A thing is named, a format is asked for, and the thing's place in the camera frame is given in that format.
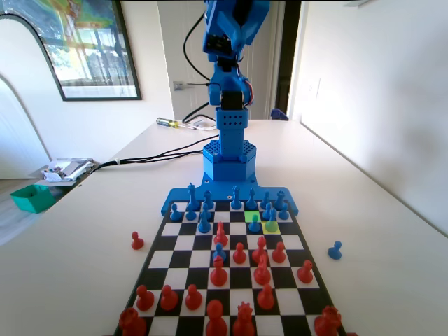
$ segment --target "black cable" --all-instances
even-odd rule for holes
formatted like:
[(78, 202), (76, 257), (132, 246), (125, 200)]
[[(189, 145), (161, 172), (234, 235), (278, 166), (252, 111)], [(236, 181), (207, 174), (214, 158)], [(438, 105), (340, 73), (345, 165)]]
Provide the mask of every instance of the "black cable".
[(188, 32), (187, 36), (185, 37), (185, 41), (183, 42), (183, 55), (185, 56), (185, 59), (187, 60), (187, 62), (189, 63), (189, 65), (196, 70), (196, 72), (201, 75), (203, 78), (207, 79), (208, 81), (210, 81), (210, 78), (208, 78), (207, 76), (205, 76), (201, 71), (199, 71), (196, 66), (193, 65), (193, 63), (190, 61), (190, 59), (187, 56), (187, 51), (186, 51), (186, 45), (187, 45), (187, 40), (190, 37), (191, 33), (193, 32), (193, 30), (195, 30), (195, 28), (197, 27), (197, 25), (199, 24), (199, 22), (201, 22), (202, 18), (204, 17), (205, 12), (203, 12), (203, 14), (201, 14), (201, 16), (199, 17), (199, 19), (196, 21), (196, 23), (193, 25), (193, 27), (190, 29), (190, 31)]

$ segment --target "white table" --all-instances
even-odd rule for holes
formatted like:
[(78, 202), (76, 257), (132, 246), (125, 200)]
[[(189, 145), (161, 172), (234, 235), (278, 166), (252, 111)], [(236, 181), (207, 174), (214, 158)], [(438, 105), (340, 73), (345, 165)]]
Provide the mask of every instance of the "white table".
[[(119, 158), (212, 132), (149, 127)], [(446, 335), (448, 240), (298, 122), (251, 121), (261, 186), (286, 186), (347, 332)], [(111, 335), (161, 223), (169, 190), (199, 185), (202, 156), (102, 169), (0, 248), (0, 334)], [(131, 232), (145, 239), (130, 248)], [(342, 242), (342, 259), (326, 253)]]

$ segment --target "blue object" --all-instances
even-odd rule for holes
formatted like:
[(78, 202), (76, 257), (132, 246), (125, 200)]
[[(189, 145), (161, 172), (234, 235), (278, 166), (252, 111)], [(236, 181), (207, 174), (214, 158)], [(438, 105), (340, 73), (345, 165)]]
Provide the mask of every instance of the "blue object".
[(260, 231), (261, 225), (259, 224), (257, 219), (258, 219), (258, 216), (253, 215), (252, 223), (249, 224), (249, 231), (251, 231), (252, 233), (258, 233)]
[(274, 208), (278, 211), (283, 209), (283, 200), (285, 198), (285, 193), (283, 191), (279, 191), (277, 193), (277, 199), (274, 202)]
[(225, 252), (223, 251), (223, 245), (221, 243), (217, 243), (216, 245), (216, 251), (213, 253), (213, 260), (215, 260), (217, 256), (220, 256), (223, 259), (223, 263), (227, 258)]
[(209, 206), (209, 210), (212, 210), (215, 204), (211, 200), (211, 192), (209, 190), (204, 192), (204, 198), (205, 198), (205, 204)]
[(171, 210), (173, 211), (173, 212), (171, 212), (171, 215), (169, 215), (171, 220), (172, 221), (179, 221), (182, 218), (182, 213), (177, 211), (177, 204), (171, 205)]
[(283, 204), (283, 209), (279, 212), (279, 218), (283, 219), (283, 220), (286, 220), (289, 218), (287, 203)]
[(239, 200), (239, 187), (236, 185), (233, 187), (233, 200), (230, 204), (232, 206), (232, 209), (238, 210), (242, 207), (241, 201)]
[(202, 212), (199, 215), (201, 221), (199, 222), (199, 225), (197, 226), (197, 229), (199, 230), (199, 232), (201, 233), (207, 233), (208, 231), (210, 231), (211, 229), (211, 225), (207, 220), (207, 217), (204, 216), (204, 212)]
[(342, 243), (337, 240), (335, 241), (335, 245), (334, 247), (330, 247), (328, 249), (328, 255), (335, 260), (339, 260), (342, 257), (342, 253), (341, 251), (339, 251), (341, 249)]

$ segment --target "blue chess piece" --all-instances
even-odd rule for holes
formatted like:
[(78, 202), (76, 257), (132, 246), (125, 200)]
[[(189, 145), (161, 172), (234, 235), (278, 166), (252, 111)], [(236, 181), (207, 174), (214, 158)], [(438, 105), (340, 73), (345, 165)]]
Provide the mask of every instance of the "blue chess piece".
[(171, 212), (171, 215), (169, 215), (169, 217), (171, 218), (172, 221), (178, 221), (179, 219), (182, 218), (182, 213), (177, 211), (177, 204), (171, 205), (171, 210), (173, 212)]
[(252, 233), (257, 233), (260, 231), (261, 225), (259, 224), (259, 222), (257, 220), (258, 220), (258, 216), (253, 215), (252, 223), (249, 224), (249, 231), (251, 231)]
[(185, 217), (186, 217), (189, 221), (192, 221), (193, 219), (196, 218), (196, 213), (193, 211), (193, 206), (192, 206), (192, 204), (189, 204), (189, 205), (187, 206), (187, 208), (188, 208), (188, 212), (187, 212), (187, 214), (185, 215)]
[(268, 221), (269, 218), (271, 218), (271, 209), (272, 209), (272, 203), (269, 202), (266, 204), (266, 210), (263, 212), (263, 219), (265, 221)]
[(201, 233), (207, 233), (211, 229), (211, 225), (207, 220), (207, 216), (204, 215), (204, 212), (202, 212), (199, 217), (201, 218), (201, 221), (199, 222), (199, 225), (197, 226), (197, 229)]
[(283, 220), (286, 220), (289, 218), (287, 203), (283, 204), (283, 209), (279, 212), (279, 218), (283, 219)]
[(328, 249), (328, 255), (332, 259), (339, 260), (342, 257), (342, 253), (341, 251), (339, 251), (341, 249), (341, 246), (342, 243), (339, 240), (335, 241), (335, 246)]
[(208, 190), (206, 192), (204, 192), (204, 197), (205, 197), (205, 202), (204, 203), (209, 206), (209, 210), (212, 210), (213, 207), (215, 206), (215, 204), (211, 200), (211, 192), (208, 191)]
[(230, 204), (232, 206), (232, 209), (238, 210), (242, 207), (241, 201), (239, 200), (239, 187), (236, 185), (233, 187), (233, 201)]
[(266, 209), (267, 203), (269, 203), (269, 191), (265, 193), (265, 198), (263, 198), (263, 201), (260, 202), (261, 209)]
[(283, 198), (285, 198), (285, 192), (280, 190), (277, 193), (277, 199), (274, 202), (274, 208), (278, 211), (283, 209)]
[(190, 194), (190, 202), (189, 204), (192, 204), (192, 211), (197, 211), (200, 208), (200, 203), (196, 199), (196, 187), (194, 184), (191, 184), (187, 187), (188, 193)]
[(223, 263), (227, 258), (225, 252), (223, 251), (223, 245), (221, 243), (217, 243), (216, 245), (216, 251), (213, 253), (213, 260), (215, 260), (217, 256), (220, 256), (223, 259)]

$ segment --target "white wall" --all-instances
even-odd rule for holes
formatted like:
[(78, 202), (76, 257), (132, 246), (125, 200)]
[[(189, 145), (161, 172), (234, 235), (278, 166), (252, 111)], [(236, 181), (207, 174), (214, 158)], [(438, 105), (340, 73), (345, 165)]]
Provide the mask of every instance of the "white wall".
[(446, 0), (310, 2), (294, 104), (294, 118), (445, 232), (447, 13)]
[(143, 101), (62, 101), (34, 37), (0, 20), (0, 74), (15, 88), (52, 158), (105, 161), (157, 117), (173, 118), (156, 1), (122, 1)]

